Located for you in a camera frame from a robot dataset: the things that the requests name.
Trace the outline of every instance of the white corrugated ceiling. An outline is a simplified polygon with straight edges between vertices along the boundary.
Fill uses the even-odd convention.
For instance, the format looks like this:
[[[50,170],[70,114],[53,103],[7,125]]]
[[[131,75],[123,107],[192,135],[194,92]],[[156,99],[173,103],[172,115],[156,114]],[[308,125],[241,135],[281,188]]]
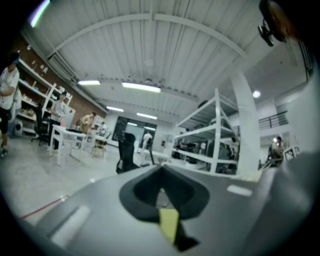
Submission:
[[[79,79],[99,79],[101,86],[85,89],[103,106],[175,123],[209,100],[217,86],[235,100],[230,81],[225,80],[232,62],[246,64],[250,86],[262,92],[262,99],[281,91],[263,93],[274,87],[266,82],[272,74],[304,72],[294,50],[284,44],[272,50],[260,38],[258,4],[256,0],[55,0],[35,28],[26,25],[23,31],[47,58],[57,51]],[[147,78],[165,93],[121,86],[123,80]]]

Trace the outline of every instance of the gray floor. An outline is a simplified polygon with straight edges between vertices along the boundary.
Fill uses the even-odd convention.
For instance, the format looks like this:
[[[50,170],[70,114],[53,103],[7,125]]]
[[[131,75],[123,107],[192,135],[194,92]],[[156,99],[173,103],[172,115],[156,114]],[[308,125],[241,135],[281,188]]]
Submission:
[[[70,152],[65,145],[66,157],[62,166],[57,165],[57,154],[49,157],[47,146],[38,146],[31,137],[15,138],[9,141],[9,154],[0,159],[0,185],[2,193],[12,212],[25,216],[65,195],[71,196],[96,180],[116,175],[119,160],[118,148],[106,146],[104,158],[101,152],[92,158],[88,147],[81,154],[79,149]],[[34,216],[39,219],[48,209]]]

